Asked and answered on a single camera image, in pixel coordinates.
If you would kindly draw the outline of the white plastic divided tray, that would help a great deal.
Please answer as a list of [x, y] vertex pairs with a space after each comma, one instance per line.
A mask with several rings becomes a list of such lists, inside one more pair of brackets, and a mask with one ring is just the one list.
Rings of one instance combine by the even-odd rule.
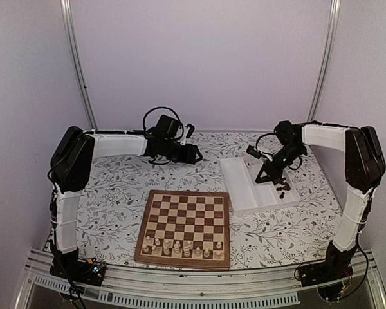
[[301, 198], [287, 173], [283, 174], [291, 186], [284, 199], [279, 198], [273, 182], [256, 184], [255, 178], [263, 161], [251, 156], [224, 158], [219, 161], [226, 188], [230, 195], [234, 215], [255, 214], [277, 209], [295, 207]]

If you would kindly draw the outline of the wooden chess board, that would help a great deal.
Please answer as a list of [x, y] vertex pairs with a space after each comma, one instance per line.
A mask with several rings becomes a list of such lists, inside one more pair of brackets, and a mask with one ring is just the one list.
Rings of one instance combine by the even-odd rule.
[[[145, 237], [153, 239], [147, 245]], [[152, 254], [154, 240], [161, 245], [158, 252]], [[163, 242], [171, 242], [170, 254], [162, 253]], [[173, 257], [172, 250], [176, 241], [181, 243], [181, 256]], [[183, 247], [192, 241], [190, 257], [183, 255]], [[221, 250], [216, 244], [222, 243]], [[147, 245], [149, 252], [144, 253], [142, 246]], [[201, 257], [194, 255], [199, 247]], [[210, 257], [203, 257], [203, 251], [209, 249]], [[213, 257], [214, 251], [222, 253], [221, 259]], [[192, 192], [151, 190], [140, 226], [134, 260], [137, 263], [204, 270], [230, 269], [230, 197], [226, 192]]]

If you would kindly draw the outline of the light chess piece bishop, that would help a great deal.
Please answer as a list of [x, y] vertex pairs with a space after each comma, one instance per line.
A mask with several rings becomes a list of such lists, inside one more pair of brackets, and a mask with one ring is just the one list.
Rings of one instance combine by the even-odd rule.
[[202, 251], [199, 247], [197, 247], [195, 250], [194, 250], [194, 255], [197, 256], [197, 257], [201, 257], [202, 255]]

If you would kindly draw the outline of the light chess king piece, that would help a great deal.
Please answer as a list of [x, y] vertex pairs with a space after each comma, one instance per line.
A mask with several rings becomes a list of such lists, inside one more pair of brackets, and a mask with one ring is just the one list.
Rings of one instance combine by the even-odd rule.
[[179, 258], [181, 256], [181, 247], [180, 248], [173, 247], [172, 256], [175, 258], [176, 257]]

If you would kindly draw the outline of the light chess queen piece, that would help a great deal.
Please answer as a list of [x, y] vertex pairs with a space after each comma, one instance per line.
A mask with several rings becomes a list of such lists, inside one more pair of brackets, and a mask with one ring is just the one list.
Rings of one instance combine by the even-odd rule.
[[188, 246], [184, 246], [184, 247], [183, 247], [183, 255], [184, 255], [185, 257], [190, 257], [190, 249], [189, 249]]

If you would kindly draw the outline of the light chess knight piece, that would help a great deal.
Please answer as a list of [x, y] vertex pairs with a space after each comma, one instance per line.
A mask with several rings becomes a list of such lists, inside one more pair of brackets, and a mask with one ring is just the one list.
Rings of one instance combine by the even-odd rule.
[[158, 248], [156, 245], [153, 245], [152, 246], [152, 250], [151, 250], [152, 254], [156, 254], [158, 252]]

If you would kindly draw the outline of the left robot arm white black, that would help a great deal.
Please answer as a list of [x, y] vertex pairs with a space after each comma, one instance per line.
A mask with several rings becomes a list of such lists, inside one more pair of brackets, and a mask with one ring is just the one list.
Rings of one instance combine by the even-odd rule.
[[81, 262], [75, 259], [77, 209], [93, 160], [127, 155], [149, 157], [152, 164], [158, 157], [166, 162], [196, 164], [203, 156], [198, 146], [187, 142], [194, 130], [192, 124], [183, 125], [179, 116], [168, 115], [161, 115], [151, 128], [135, 131], [67, 129], [51, 158], [48, 179], [53, 186], [51, 252], [60, 258], [57, 267], [68, 279], [78, 279], [83, 273]]

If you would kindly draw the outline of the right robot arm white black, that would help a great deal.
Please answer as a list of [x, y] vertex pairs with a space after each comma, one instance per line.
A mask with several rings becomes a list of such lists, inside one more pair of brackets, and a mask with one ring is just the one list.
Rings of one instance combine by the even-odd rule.
[[344, 173], [347, 198], [338, 231], [329, 243], [320, 275], [334, 280], [350, 263], [358, 248], [358, 236], [367, 223], [372, 199], [386, 170], [378, 135], [372, 126], [354, 127], [321, 122], [293, 124], [279, 122], [273, 134], [282, 149], [267, 158], [256, 183], [274, 182], [282, 178], [285, 168], [306, 155], [306, 147], [315, 145], [341, 151], [345, 155]]

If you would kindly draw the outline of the pile of dark chess pieces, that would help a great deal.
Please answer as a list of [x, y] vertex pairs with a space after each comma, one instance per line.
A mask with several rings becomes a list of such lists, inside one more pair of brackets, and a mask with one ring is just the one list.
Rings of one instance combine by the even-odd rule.
[[291, 186], [286, 178], [279, 178], [273, 181], [276, 190], [279, 192], [279, 198], [282, 200], [285, 193], [291, 190]]

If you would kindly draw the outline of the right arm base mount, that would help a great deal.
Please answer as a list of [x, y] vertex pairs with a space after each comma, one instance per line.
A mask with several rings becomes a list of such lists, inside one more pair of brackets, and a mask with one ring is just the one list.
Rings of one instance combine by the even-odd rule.
[[327, 303], [337, 302], [344, 296], [351, 285], [353, 268], [350, 263], [342, 266], [320, 263], [303, 262], [299, 264], [294, 278], [302, 287], [316, 286], [318, 295]]

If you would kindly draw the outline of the front aluminium rail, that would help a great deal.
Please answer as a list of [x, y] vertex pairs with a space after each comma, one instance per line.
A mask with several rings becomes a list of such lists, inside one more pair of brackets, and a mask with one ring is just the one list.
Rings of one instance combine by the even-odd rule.
[[298, 267], [227, 272], [109, 265], [101, 286], [50, 274], [52, 255], [33, 249], [13, 308], [386, 308], [386, 291], [371, 253], [353, 258], [350, 279], [303, 286]]

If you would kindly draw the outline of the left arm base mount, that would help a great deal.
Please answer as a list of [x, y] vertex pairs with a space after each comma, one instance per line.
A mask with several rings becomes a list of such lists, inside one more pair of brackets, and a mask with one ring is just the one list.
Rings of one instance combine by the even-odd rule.
[[87, 260], [78, 258], [78, 249], [63, 254], [56, 248], [51, 248], [53, 262], [50, 274], [67, 279], [74, 283], [84, 283], [92, 286], [102, 286], [106, 272], [106, 263], [95, 257]]

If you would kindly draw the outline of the right aluminium frame post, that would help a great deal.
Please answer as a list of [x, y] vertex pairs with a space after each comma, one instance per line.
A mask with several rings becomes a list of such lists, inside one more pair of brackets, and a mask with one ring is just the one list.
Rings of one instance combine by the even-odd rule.
[[324, 90], [327, 71], [331, 62], [331, 54], [333, 51], [334, 40], [337, 32], [338, 18], [340, 13], [340, 4], [341, 4], [341, 0], [331, 0], [330, 2], [329, 17], [328, 17], [326, 36], [324, 41], [324, 49], [322, 52], [322, 57], [320, 61], [319, 71], [318, 71], [318, 77], [317, 77], [317, 81], [313, 92], [313, 98], [309, 108], [309, 113], [307, 118], [308, 122], [311, 122], [314, 119], [316, 119], [316, 115], [320, 105], [320, 100]]

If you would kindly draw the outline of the aluminium frame post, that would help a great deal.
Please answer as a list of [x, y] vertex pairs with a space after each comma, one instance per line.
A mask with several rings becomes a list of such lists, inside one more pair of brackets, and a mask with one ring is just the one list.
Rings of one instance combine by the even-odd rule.
[[322, 52], [322, 57], [320, 61], [319, 71], [318, 71], [318, 77], [317, 77], [317, 81], [313, 92], [313, 98], [309, 108], [309, 113], [307, 118], [308, 122], [311, 122], [314, 119], [316, 119], [316, 115], [320, 105], [320, 100], [324, 90], [327, 71], [331, 62], [331, 54], [333, 51], [334, 40], [337, 32], [338, 18], [340, 13], [340, 4], [341, 4], [341, 0], [331, 0], [330, 2], [329, 17], [328, 17], [326, 36], [324, 41], [324, 49]]
[[75, 77], [78, 84], [78, 89], [82, 104], [84, 107], [84, 112], [87, 118], [87, 122], [91, 129], [98, 129], [97, 120], [93, 106], [90, 101], [88, 86], [86, 83], [86, 78], [82, 68], [82, 63], [80, 60], [77, 38], [75, 33], [75, 27], [73, 22], [73, 14], [71, 9], [71, 1], [69, 0], [60, 0], [60, 8], [62, 14], [62, 20], [64, 23], [64, 29], [66, 32], [66, 38], [68, 42], [68, 48], [71, 55], [71, 60], [73, 63], [73, 69], [75, 72]]

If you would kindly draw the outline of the left aluminium frame post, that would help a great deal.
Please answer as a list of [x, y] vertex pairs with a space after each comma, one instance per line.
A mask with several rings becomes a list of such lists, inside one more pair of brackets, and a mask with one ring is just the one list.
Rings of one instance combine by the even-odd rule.
[[97, 120], [93, 106], [90, 101], [88, 86], [86, 83], [86, 78], [82, 68], [82, 63], [80, 60], [77, 38], [75, 33], [75, 27], [73, 22], [73, 14], [71, 9], [71, 1], [69, 0], [60, 0], [60, 8], [62, 14], [62, 20], [64, 23], [64, 29], [66, 32], [66, 38], [68, 42], [68, 48], [71, 55], [71, 60], [73, 63], [73, 69], [75, 72], [75, 77], [78, 84], [78, 89], [82, 104], [84, 107], [84, 112], [87, 118], [87, 122], [91, 129], [98, 129]]

